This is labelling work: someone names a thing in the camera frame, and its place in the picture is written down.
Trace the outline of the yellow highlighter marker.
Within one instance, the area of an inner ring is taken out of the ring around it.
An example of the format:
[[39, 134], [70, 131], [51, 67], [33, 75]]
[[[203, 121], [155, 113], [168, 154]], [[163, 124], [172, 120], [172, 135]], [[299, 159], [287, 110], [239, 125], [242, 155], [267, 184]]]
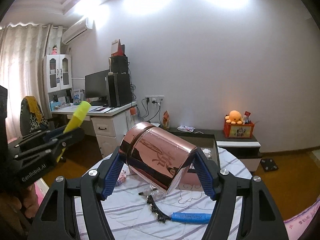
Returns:
[[71, 120], [67, 126], [56, 138], [58, 148], [56, 151], [56, 162], [61, 159], [65, 149], [70, 145], [80, 142], [84, 137], [84, 131], [80, 127], [90, 109], [91, 105], [87, 101], [82, 101], [72, 115]]

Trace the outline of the pink building block model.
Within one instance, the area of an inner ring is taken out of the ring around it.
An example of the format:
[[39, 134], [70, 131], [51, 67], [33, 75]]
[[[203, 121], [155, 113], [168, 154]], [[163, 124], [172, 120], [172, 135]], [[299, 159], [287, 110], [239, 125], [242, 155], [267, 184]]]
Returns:
[[119, 177], [116, 181], [116, 186], [120, 186], [121, 184], [125, 183], [126, 181], [126, 171], [122, 170], [119, 174]]

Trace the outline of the black beaded hair clip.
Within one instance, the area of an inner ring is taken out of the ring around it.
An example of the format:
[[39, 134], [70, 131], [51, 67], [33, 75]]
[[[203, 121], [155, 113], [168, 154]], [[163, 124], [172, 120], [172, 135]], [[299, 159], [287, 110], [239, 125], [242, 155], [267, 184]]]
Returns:
[[163, 213], [155, 203], [152, 195], [147, 196], [146, 202], [150, 206], [150, 210], [155, 214], [156, 220], [161, 223], [165, 223], [167, 220], [171, 220], [171, 217]]

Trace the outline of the clear glass light bulb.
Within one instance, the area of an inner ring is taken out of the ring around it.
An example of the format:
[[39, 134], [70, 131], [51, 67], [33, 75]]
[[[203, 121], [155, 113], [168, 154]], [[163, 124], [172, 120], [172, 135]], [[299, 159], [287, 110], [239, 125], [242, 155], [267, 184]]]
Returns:
[[166, 194], [159, 191], [157, 188], [153, 186], [146, 187], [141, 192], [138, 193], [139, 196], [149, 197], [151, 196], [154, 200], [163, 200], [166, 198]]

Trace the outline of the rose gold metallic cylinder tin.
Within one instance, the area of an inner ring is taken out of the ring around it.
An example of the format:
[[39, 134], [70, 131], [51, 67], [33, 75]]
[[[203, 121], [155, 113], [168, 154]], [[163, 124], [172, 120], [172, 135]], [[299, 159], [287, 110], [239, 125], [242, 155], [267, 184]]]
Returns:
[[133, 126], [123, 137], [119, 153], [131, 170], [164, 194], [188, 171], [197, 146], [148, 122]]

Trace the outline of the pink bedding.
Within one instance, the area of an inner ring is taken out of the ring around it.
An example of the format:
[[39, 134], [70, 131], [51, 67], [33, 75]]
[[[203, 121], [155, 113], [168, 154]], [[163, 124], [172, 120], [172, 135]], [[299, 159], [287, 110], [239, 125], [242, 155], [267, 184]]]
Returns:
[[307, 231], [307, 228], [311, 225], [311, 222], [316, 218], [316, 213], [319, 210], [319, 197], [304, 211], [293, 216], [290, 219], [284, 220], [284, 225], [287, 230], [289, 239], [299, 239], [303, 233]]

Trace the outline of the black office chair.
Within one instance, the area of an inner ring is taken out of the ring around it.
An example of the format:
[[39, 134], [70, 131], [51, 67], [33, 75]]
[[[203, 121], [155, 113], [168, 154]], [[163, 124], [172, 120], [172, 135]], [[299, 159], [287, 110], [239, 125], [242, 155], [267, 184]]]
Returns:
[[25, 96], [21, 102], [20, 132], [24, 137], [38, 131], [49, 129], [49, 122], [57, 122], [58, 118], [47, 119], [34, 96]]

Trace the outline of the black floor scale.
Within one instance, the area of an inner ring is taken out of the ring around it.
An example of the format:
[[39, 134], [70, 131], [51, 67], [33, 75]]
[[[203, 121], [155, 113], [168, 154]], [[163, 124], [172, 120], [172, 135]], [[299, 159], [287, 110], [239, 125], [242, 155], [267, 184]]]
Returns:
[[261, 159], [260, 164], [265, 172], [276, 171], [278, 169], [278, 165], [272, 158]]

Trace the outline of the low black white cabinet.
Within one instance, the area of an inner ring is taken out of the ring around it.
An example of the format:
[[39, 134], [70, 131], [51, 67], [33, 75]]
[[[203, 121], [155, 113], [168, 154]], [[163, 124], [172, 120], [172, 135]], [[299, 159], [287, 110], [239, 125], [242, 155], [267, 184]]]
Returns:
[[194, 129], [193, 132], [182, 132], [177, 128], [169, 128], [170, 133], [191, 142], [194, 145], [208, 147], [212, 144], [213, 137], [218, 147], [223, 148], [237, 157], [249, 170], [255, 172], [258, 169], [262, 154], [261, 144], [253, 136], [251, 139], [227, 138], [223, 130]]

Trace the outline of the pink storage box black rim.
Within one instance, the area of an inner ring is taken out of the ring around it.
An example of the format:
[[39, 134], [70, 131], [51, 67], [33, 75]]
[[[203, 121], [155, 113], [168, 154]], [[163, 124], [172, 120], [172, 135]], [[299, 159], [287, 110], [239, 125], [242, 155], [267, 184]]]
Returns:
[[182, 132], [177, 128], [170, 128], [168, 132], [200, 148], [211, 165], [215, 163], [214, 171], [219, 171], [220, 159], [214, 130], [194, 129], [193, 132]]

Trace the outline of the small pink white block toy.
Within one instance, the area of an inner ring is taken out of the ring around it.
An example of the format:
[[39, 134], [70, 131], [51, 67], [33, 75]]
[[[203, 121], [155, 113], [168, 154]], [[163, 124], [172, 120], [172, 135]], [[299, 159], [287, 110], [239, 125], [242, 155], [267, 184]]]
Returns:
[[212, 154], [211, 154], [210, 149], [202, 148], [201, 150], [202, 150], [202, 152], [204, 153], [204, 155], [206, 156], [207, 159], [211, 159], [212, 158]]

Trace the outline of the red cartoon storage box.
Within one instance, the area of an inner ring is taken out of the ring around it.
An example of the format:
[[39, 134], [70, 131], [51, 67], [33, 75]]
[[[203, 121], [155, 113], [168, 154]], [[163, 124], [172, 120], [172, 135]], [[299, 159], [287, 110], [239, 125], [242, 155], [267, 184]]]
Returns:
[[227, 138], [251, 139], [253, 135], [254, 124], [231, 124], [225, 121], [223, 132]]

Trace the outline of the white desk with drawers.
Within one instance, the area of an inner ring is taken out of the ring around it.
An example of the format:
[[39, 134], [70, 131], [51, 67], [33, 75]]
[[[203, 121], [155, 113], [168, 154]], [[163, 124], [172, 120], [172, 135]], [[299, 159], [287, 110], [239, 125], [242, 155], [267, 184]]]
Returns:
[[124, 135], [131, 128], [130, 108], [135, 106], [136, 102], [133, 101], [101, 112], [94, 111], [98, 106], [92, 106], [89, 109], [81, 128], [86, 135], [96, 137], [103, 158], [120, 145]]

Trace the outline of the white hutch cabinet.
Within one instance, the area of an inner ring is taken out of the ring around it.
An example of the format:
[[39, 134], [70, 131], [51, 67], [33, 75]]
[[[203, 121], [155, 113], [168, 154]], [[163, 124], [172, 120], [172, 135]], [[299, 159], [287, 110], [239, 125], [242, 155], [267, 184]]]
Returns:
[[48, 93], [72, 88], [72, 59], [67, 54], [44, 57], [44, 82]]

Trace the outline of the black computer monitor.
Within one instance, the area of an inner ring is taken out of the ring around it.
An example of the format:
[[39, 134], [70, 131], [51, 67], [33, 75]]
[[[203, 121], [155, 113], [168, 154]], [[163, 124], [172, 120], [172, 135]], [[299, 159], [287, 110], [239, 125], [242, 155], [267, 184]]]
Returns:
[[107, 104], [108, 85], [107, 77], [109, 70], [103, 70], [85, 76], [85, 98], [93, 99], [96, 104]]

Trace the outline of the orange octopus plush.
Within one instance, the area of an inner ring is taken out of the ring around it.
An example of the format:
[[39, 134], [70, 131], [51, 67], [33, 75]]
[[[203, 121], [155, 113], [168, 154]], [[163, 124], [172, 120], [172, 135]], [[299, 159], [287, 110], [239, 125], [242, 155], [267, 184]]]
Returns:
[[225, 122], [232, 125], [242, 125], [242, 115], [239, 111], [230, 111], [229, 114], [225, 116]]

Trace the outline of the beige window curtain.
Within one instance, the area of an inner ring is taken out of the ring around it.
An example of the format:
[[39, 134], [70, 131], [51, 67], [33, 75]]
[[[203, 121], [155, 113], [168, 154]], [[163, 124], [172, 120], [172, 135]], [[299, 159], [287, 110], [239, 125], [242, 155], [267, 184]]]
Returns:
[[45, 92], [43, 59], [54, 45], [60, 50], [62, 26], [16, 25], [1, 29], [1, 86], [8, 90], [6, 130], [9, 140], [20, 137], [21, 101], [34, 96], [44, 115], [51, 116]]

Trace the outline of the black computer tower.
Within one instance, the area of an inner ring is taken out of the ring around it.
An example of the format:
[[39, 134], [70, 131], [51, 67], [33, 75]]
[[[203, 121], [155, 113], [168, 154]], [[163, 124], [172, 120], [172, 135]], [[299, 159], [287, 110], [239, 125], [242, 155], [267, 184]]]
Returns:
[[108, 73], [106, 83], [108, 87], [107, 100], [110, 107], [121, 107], [131, 103], [132, 92], [129, 73]]

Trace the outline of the crumpled snack packet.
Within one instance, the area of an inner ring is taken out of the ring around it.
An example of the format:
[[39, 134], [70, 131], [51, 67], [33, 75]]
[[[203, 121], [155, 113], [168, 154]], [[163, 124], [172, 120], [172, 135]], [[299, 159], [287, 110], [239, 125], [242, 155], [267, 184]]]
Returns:
[[193, 133], [194, 129], [195, 128], [192, 126], [184, 126], [184, 125], [181, 125], [177, 128], [178, 131], [187, 132], [187, 133]]

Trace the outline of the red capped water bottle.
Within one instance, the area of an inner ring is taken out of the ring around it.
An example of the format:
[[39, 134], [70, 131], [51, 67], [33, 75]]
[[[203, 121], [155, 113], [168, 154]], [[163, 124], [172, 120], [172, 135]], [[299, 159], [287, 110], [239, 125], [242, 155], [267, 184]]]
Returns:
[[138, 114], [137, 114], [137, 108], [136, 107], [131, 107], [130, 108], [130, 116], [131, 116], [131, 127], [133, 127], [137, 123], [139, 123]]

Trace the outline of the white air conditioner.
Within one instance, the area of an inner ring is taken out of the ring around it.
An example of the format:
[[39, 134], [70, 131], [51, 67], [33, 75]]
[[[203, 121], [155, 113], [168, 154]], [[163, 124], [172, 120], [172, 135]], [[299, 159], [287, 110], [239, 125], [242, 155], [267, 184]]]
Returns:
[[77, 38], [82, 33], [86, 32], [87, 30], [92, 30], [94, 25], [94, 20], [91, 18], [82, 18], [74, 25], [69, 27], [62, 35], [61, 41], [63, 44], [67, 45], [72, 40]]

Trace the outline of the wall power outlet strip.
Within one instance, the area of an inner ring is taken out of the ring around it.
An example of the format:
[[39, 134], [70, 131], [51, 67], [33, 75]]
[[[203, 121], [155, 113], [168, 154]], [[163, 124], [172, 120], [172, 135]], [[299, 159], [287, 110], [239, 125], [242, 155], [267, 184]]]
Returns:
[[145, 96], [147, 103], [151, 103], [151, 104], [157, 104], [157, 105], [161, 105], [163, 100], [164, 100], [164, 96], [163, 95], [155, 95], [155, 96]]

